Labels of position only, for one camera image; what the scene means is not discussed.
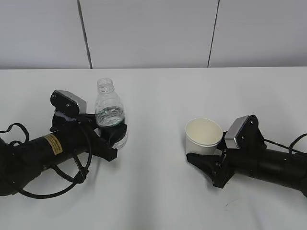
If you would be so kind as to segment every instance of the white wall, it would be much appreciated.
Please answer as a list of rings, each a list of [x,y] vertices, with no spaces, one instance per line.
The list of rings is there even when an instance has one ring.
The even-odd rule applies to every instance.
[[[307,66],[307,1],[221,0],[210,67]]]
[[[206,67],[217,0],[81,0],[93,68]]]
[[[206,67],[218,0],[81,0],[94,68]],[[210,67],[307,66],[307,1],[221,0]],[[0,0],[0,69],[89,68],[77,0]]]
[[[89,68],[76,0],[1,0],[0,69]]]

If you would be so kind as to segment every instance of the white table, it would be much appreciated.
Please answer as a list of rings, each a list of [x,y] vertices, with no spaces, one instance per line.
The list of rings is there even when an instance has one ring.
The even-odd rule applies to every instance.
[[[0,70],[0,130],[24,124],[48,133],[54,89],[87,101],[96,81],[110,77],[122,97],[129,137],[112,162],[93,158],[87,181],[54,199],[0,198],[2,230],[305,229],[307,198],[300,191],[235,175],[224,189],[186,162],[185,123],[195,117],[223,130],[256,114],[267,139],[289,145],[307,132],[307,68]],[[5,141],[23,140],[14,129]],[[306,150],[302,140],[298,149]],[[81,158],[86,161],[86,154]],[[74,162],[60,167],[70,175]],[[46,194],[67,186],[48,170],[26,189]]]

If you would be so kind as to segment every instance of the paper cup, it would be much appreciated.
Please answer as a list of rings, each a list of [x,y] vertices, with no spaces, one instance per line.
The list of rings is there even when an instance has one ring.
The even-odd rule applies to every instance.
[[[221,127],[207,118],[195,118],[186,124],[186,154],[213,155],[223,137]]]

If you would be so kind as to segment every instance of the clear plastic bottle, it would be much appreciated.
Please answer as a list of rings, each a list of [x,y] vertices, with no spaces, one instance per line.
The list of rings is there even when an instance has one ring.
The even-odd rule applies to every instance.
[[[100,127],[112,127],[125,119],[124,106],[120,97],[114,91],[113,81],[110,78],[101,78],[97,82],[98,96],[95,105],[96,122]],[[113,148],[122,148],[127,141],[125,137],[115,143]]]

